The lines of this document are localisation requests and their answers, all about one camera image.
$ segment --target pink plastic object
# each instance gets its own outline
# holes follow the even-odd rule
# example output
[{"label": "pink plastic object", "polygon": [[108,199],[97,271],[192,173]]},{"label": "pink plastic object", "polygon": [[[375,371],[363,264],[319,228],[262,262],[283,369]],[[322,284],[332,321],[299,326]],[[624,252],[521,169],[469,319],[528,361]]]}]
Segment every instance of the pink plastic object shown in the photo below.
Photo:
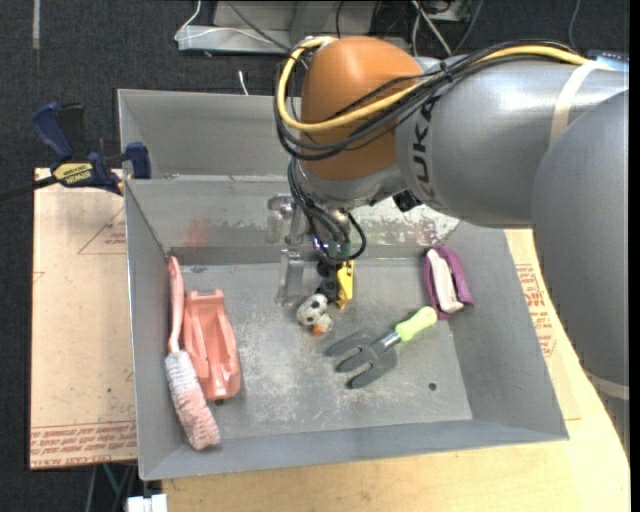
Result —
[{"label": "pink plastic object", "polygon": [[234,396],[242,379],[236,337],[222,291],[187,295],[182,335],[207,401]]},{"label": "pink plastic object", "polygon": [[171,278],[171,335],[169,336],[169,352],[180,351],[180,329],[184,311],[184,282],[180,264],[175,256],[169,258],[169,277]]}]

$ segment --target gray tray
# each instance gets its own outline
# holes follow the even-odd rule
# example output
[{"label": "gray tray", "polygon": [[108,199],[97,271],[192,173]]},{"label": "gray tray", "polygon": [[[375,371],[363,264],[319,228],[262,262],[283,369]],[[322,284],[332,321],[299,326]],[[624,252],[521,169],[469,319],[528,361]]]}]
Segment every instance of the gray tray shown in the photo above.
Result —
[{"label": "gray tray", "polygon": [[[248,177],[127,183],[143,479],[567,436],[502,231],[459,223],[440,240],[463,261],[476,306],[400,346],[397,368],[351,390],[345,387],[348,375],[334,371],[336,361],[324,350],[361,328],[385,333],[428,304],[422,280],[425,246],[415,240],[415,224],[389,218],[384,207],[379,218],[375,207],[367,211],[361,218],[365,232],[379,241],[356,261],[355,298],[345,310],[332,311],[333,331],[315,337],[295,320],[295,307],[320,279],[313,261],[305,270],[300,301],[275,302],[281,246],[265,241],[266,201],[286,191],[284,181]],[[423,207],[418,212],[413,215],[429,224],[432,212]],[[189,246],[187,233],[196,218],[207,226],[210,240],[202,247]],[[375,236],[390,225],[394,237]],[[163,369],[169,252],[189,262],[183,266],[188,290],[223,290],[238,343],[242,389],[221,406],[210,404],[222,442],[205,452],[195,452],[184,439]]]}]

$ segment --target black cable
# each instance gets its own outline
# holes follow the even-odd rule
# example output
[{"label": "black cable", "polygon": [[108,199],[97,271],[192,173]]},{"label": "black cable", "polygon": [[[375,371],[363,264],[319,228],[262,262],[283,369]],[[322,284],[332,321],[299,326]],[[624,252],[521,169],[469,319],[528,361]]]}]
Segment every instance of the black cable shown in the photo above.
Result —
[{"label": "black cable", "polygon": [[215,27],[216,11],[218,10],[218,2],[211,2],[211,9],[209,9],[209,25]]},{"label": "black cable", "polygon": [[231,8],[231,10],[233,12],[236,13],[236,15],[238,16],[238,18],[240,18],[248,27],[252,28],[253,30],[255,30],[258,34],[260,34],[262,37],[264,37],[266,40],[270,41],[271,43],[275,44],[277,47],[282,48],[283,50],[286,51],[291,51],[291,48],[289,48],[288,46],[282,44],[280,41],[278,41],[277,39],[274,39],[273,37],[271,37],[269,34],[267,34],[266,32],[264,32],[263,30],[261,30],[260,28],[258,28],[254,23],[252,23],[251,21],[249,21],[231,2],[227,1],[227,5]]},{"label": "black cable", "polygon": [[325,258],[325,260],[328,263],[337,264],[337,263],[345,263],[347,261],[355,260],[355,259],[359,258],[360,256],[362,256],[362,254],[364,253],[364,251],[367,248],[367,237],[364,234],[364,230],[362,229],[360,224],[358,224],[356,222],[356,220],[353,218],[353,215],[351,215],[351,213],[348,213],[347,217],[349,218],[349,222],[353,225],[353,227],[358,232],[358,236],[360,236],[360,248],[354,254],[351,254],[351,255],[349,255],[349,256],[347,256],[345,258],[336,258],[335,256],[331,256],[329,254],[329,252],[325,249],[324,243],[318,237],[318,234],[315,231],[314,227],[312,226],[312,228],[311,228],[312,236],[314,237],[314,239],[316,241],[317,247],[322,252],[323,257]]},{"label": "black cable", "polygon": [[413,107],[411,110],[409,110],[407,113],[405,113],[403,115],[403,117],[400,117],[398,119],[398,121],[391,125],[388,126],[384,131],[376,134],[375,137],[372,137],[371,139],[367,140],[366,142],[363,142],[362,144],[358,145],[358,146],[352,146],[352,147],[348,147],[345,148],[344,151],[357,151],[358,149],[362,149],[365,146],[368,146],[369,144],[371,144],[372,142],[378,140],[380,137],[383,137],[384,135],[386,135],[389,132],[392,132],[393,130],[395,130],[399,125],[401,125],[402,123],[404,123],[407,119],[409,119],[413,114],[415,114],[418,110],[420,110],[423,105],[425,105],[426,103],[430,102],[430,101],[437,101],[440,98],[440,96],[435,96],[435,93],[433,96],[431,96],[430,98],[427,98],[424,101],[421,101],[419,105],[416,105],[415,107]]},{"label": "black cable", "polygon": [[[555,41],[535,41],[535,42],[536,44],[539,44],[539,45],[546,45],[554,48],[561,48],[561,49],[566,48],[565,45],[561,43],[557,43]],[[495,51],[505,49],[505,48],[510,48],[510,47],[518,47],[518,46],[521,46],[522,44],[523,43],[521,41],[500,43],[500,44],[497,44],[482,50],[478,50],[476,52],[473,52],[467,55],[466,57],[460,59],[459,61],[451,64],[447,70],[444,70],[444,71],[440,70],[440,71],[437,71],[436,73],[433,73],[433,72],[425,73],[424,77],[426,77],[426,80],[422,84],[420,84],[420,86],[418,86],[414,91],[407,94],[402,99],[398,100],[398,102],[396,102],[396,104],[393,107],[389,107],[381,111],[380,113],[372,116],[368,121],[364,122],[363,124],[358,126],[356,129],[354,129],[350,133],[350,135],[345,137],[344,139],[340,141],[328,143],[328,144],[309,144],[308,142],[302,141],[299,138],[293,136],[289,132],[287,127],[284,126],[284,122],[282,121],[282,119],[278,114],[277,105],[275,104],[275,101],[274,101],[276,126],[278,129],[278,136],[281,141],[281,144],[283,145],[283,147],[287,152],[289,152],[292,156],[299,158],[301,160],[316,161],[316,160],[322,160],[322,159],[334,156],[340,153],[341,151],[345,150],[347,146],[351,145],[352,143],[361,141],[364,137],[368,136],[369,134],[377,131],[380,128],[385,127],[386,123],[394,120],[402,113],[410,111],[420,102],[426,101],[431,95],[433,95],[433,91],[436,87],[445,85],[446,83],[450,82],[455,78],[460,78],[468,74],[468,71],[471,68],[475,68],[475,69],[471,69],[471,71],[476,72],[479,69],[483,69],[486,66],[496,65],[504,61],[504,58],[499,58],[499,59],[492,59],[490,61],[482,63],[482,65],[478,64],[478,62],[484,57],[490,55]],[[527,58],[527,57],[528,56],[515,56],[515,58]],[[378,87],[376,90],[372,91],[372,93],[369,93],[363,96],[363,98],[360,98],[355,102],[353,102],[352,105],[357,105],[358,103],[362,102],[365,98],[368,99],[372,95],[375,95],[380,91],[384,90],[385,88],[388,88],[393,83],[397,83],[399,80],[401,79],[395,79],[393,81],[390,81],[389,83],[383,84],[382,86]],[[311,151],[314,151],[314,153],[313,154],[302,153],[301,151],[299,151],[299,148],[311,150]]]},{"label": "black cable", "polygon": [[519,39],[518,42],[521,44],[534,44],[534,45],[540,44],[544,46],[549,46],[551,48],[556,48],[558,50],[563,50],[565,52],[572,53],[574,55],[580,55],[580,52],[578,52],[575,48],[572,48],[568,44],[563,43],[561,41],[549,41],[545,39],[541,40],[536,38],[524,38],[524,39]]},{"label": "black cable", "polygon": [[480,9],[482,9],[483,3],[484,3],[484,0],[478,0],[478,3],[476,4],[476,8],[474,9],[473,14],[471,15],[471,19],[469,19],[469,24],[467,25],[467,29],[464,31],[464,34],[462,34],[462,39],[460,39],[456,47],[453,49],[453,51],[451,52],[451,55],[455,55],[456,53],[458,53],[460,51],[460,48],[462,48],[462,45],[464,45],[464,43],[467,41],[467,38],[469,37],[469,34],[471,34],[471,30],[473,29],[473,26],[475,25],[476,20],[478,19],[478,15],[480,14]]},{"label": "black cable", "polygon": [[580,3],[582,0],[576,0],[576,5],[573,8],[573,14],[571,15],[571,21],[569,21],[569,28],[567,30],[567,35],[569,38],[569,44],[577,50],[577,46],[575,41],[573,40],[573,25],[576,22],[576,17],[578,16],[578,11],[580,10]]},{"label": "black cable", "polygon": [[[462,70],[461,72],[457,72],[456,74],[456,82],[459,82],[460,80],[467,78],[468,76],[475,74],[479,71],[481,71],[482,69],[486,69],[488,67],[492,67],[495,66],[497,64],[504,64],[507,62],[514,62],[514,61],[521,61],[521,60],[527,60],[527,59],[535,59],[535,60],[552,60],[548,57],[544,57],[544,56],[537,56],[537,55],[512,55],[512,56],[504,56],[504,57],[498,57],[495,59],[492,59],[491,61],[485,61],[482,63],[476,63],[473,66],[467,67],[466,69]],[[442,77],[440,77],[439,82],[446,82],[446,74],[443,75]],[[409,102],[407,103],[407,105],[402,108],[402,112],[397,112],[396,110],[394,110],[393,112],[389,112],[388,114],[385,115],[385,118],[387,119],[387,122],[390,120],[389,118],[393,118],[396,114],[398,114],[398,120],[396,122],[396,124],[394,126],[390,126],[387,127],[385,132],[389,132],[394,130],[397,125],[405,122],[408,118],[410,118],[415,112],[417,112],[418,110],[420,110],[425,104],[429,103],[429,102],[433,102],[433,101],[437,101],[437,99],[439,99],[440,97],[440,91],[442,89],[438,88],[435,91],[431,91],[428,95],[423,95],[420,94],[419,96],[416,96],[415,98],[409,98]],[[377,124],[385,124],[385,118],[382,118],[378,121]],[[355,150],[355,149],[359,149],[360,147],[363,147],[371,142],[373,142],[373,140],[377,139],[378,137],[384,135],[383,133],[377,134],[376,137],[370,139],[369,141],[361,144],[360,146],[357,147],[349,147],[346,148],[345,151],[350,151],[350,150]]]},{"label": "black cable", "polygon": [[[302,58],[297,60],[297,61],[295,61],[294,65],[293,65],[294,67],[291,70],[291,77],[289,78],[289,83],[287,83],[287,91],[288,91],[288,96],[289,96],[289,103],[291,105],[291,113],[293,114],[293,118],[298,122],[300,122],[300,116],[298,116],[298,112],[296,111],[296,106],[295,106],[295,103],[294,103],[294,99],[295,99],[295,81],[293,80],[293,75],[295,74],[296,67],[298,66],[298,63],[301,60],[302,60]],[[318,142],[316,142],[316,140],[311,135],[309,135],[308,133],[305,133],[305,136],[308,137],[311,140],[311,142],[313,142],[314,144],[318,144]]]},{"label": "black cable", "polygon": [[371,15],[371,24],[369,25],[369,32],[367,32],[367,35],[372,36],[373,34],[375,34],[375,26],[376,26],[376,16],[378,15],[378,9],[380,9],[380,4],[382,3],[382,0],[378,0],[376,2],[376,5],[373,7],[373,14]]},{"label": "black cable", "polygon": [[145,480],[144,483],[142,484],[143,486],[143,495],[145,498],[151,498],[151,496],[153,495],[154,489],[152,487],[153,485],[153,480]]},{"label": "black cable", "polygon": [[136,481],[136,472],[138,470],[137,464],[132,466],[131,475],[129,476],[129,484],[127,485],[127,493],[125,495],[126,498],[131,497],[131,491],[133,490],[133,484]]},{"label": "black cable", "polygon": [[336,225],[332,225],[332,223],[328,220],[328,215],[323,215],[320,208],[316,206],[316,204],[304,194],[295,178],[295,165],[296,161],[295,159],[292,159],[289,163],[289,169],[287,172],[289,188],[291,189],[291,195],[294,201],[300,206],[303,213],[309,220],[309,223],[312,224],[313,219],[318,220],[327,229],[327,231],[329,231],[334,240],[338,239],[338,231],[342,231],[343,234],[346,235],[343,227],[338,226],[336,229]]},{"label": "black cable", "polygon": [[342,36],[340,35],[340,11],[342,10],[342,7],[344,7],[344,3],[344,0],[342,0],[336,9],[336,35],[338,36],[338,39],[342,39]]},{"label": "black cable", "polygon": [[330,215],[323,213],[319,207],[315,206],[313,208],[310,208],[308,206],[309,204],[307,202],[308,200],[305,200],[306,196],[304,194],[302,195],[298,194],[296,197],[297,199],[294,198],[294,200],[302,209],[302,212],[304,213],[305,217],[309,221],[309,224],[311,225],[311,227],[314,229],[314,232],[315,232],[314,220],[317,220],[327,229],[327,231],[329,231],[333,240],[335,241],[339,240],[338,231],[341,231],[345,237],[345,241],[349,242],[349,236],[344,226],[341,226],[339,223],[334,224]]},{"label": "black cable", "polygon": [[38,190],[40,188],[48,187],[49,185],[53,185],[57,183],[58,179],[55,176],[48,176],[38,181],[34,181],[29,183],[28,185],[23,185],[21,187],[16,187],[11,190],[7,190],[6,192],[0,193],[0,203],[3,201],[7,201],[14,197],[21,196],[23,194],[29,194],[34,190]]},{"label": "black cable", "polygon": [[133,466],[127,466],[127,469],[124,470],[124,474],[122,475],[122,479],[120,480],[120,486],[118,487],[118,492],[116,493],[116,497],[113,500],[113,505],[111,506],[111,512],[118,512],[118,508],[122,505],[122,491],[124,491],[124,487],[129,481],[129,476],[132,468]]},{"label": "black cable", "polygon": [[342,114],[346,114],[347,112],[349,112],[349,110],[357,107],[358,105],[361,105],[362,103],[364,103],[367,100],[373,99],[375,96],[377,96],[381,92],[384,92],[385,90],[389,89],[390,87],[393,87],[396,84],[399,84],[401,82],[405,82],[407,80],[414,80],[414,79],[418,79],[418,78],[424,78],[426,76],[428,76],[428,75],[425,74],[425,73],[422,73],[420,75],[408,75],[408,76],[401,76],[401,77],[398,77],[398,78],[394,78],[393,80],[390,80],[390,81],[386,82],[385,84],[377,87],[376,89],[374,89],[373,91],[365,94],[364,96],[361,96],[357,100],[352,101],[346,107],[341,108],[335,114],[333,114],[332,116],[328,117],[326,120],[328,121],[330,119],[334,119],[336,117],[339,117]]}]

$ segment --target robot logo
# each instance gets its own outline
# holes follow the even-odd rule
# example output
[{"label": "robot logo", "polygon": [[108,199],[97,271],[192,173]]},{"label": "robot logo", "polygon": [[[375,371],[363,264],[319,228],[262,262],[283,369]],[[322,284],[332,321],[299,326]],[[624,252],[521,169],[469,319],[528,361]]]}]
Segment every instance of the robot logo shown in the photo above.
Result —
[{"label": "robot logo", "polygon": [[[424,144],[427,134],[429,133],[431,111],[433,110],[437,99],[437,97],[431,98],[424,105],[422,105],[422,108],[420,109],[420,117],[414,126],[415,142],[413,144],[413,162],[419,166],[419,168],[417,168],[415,172],[418,186],[426,194],[430,202],[439,204],[439,201],[437,201],[437,199],[435,198],[435,191],[430,184],[429,167],[427,166],[427,161],[425,158],[427,148]],[[420,121],[424,122],[424,126],[422,127],[422,129],[420,128],[420,125],[423,123],[421,123]]]}]

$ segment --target white bristles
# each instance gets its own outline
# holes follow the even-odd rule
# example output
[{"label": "white bristles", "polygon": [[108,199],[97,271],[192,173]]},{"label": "white bristles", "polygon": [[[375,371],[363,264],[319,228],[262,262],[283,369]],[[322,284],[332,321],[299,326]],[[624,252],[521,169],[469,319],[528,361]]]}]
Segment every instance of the white bristles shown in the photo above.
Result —
[{"label": "white bristles", "polygon": [[172,352],[165,358],[171,399],[189,444],[195,450],[220,442],[220,433],[198,383],[187,352]]}]

